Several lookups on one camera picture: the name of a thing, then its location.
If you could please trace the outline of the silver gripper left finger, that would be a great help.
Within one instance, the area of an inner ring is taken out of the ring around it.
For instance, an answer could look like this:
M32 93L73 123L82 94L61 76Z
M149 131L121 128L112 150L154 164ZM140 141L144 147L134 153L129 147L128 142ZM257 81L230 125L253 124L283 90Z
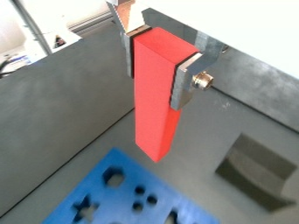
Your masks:
M142 11L146 7L136 0L106 0L113 20L120 31L122 47L125 48L126 75L134 77L133 38L150 30L145 24Z

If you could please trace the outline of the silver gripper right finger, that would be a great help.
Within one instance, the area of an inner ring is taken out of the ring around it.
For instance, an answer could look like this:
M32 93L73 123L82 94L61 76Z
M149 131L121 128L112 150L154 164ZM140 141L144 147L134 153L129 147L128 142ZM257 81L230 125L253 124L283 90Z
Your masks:
M206 68L217 61L224 44L201 31L197 31L192 54L177 66L172 81L170 108L180 110L192 98L193 89L208 89L213 77Z

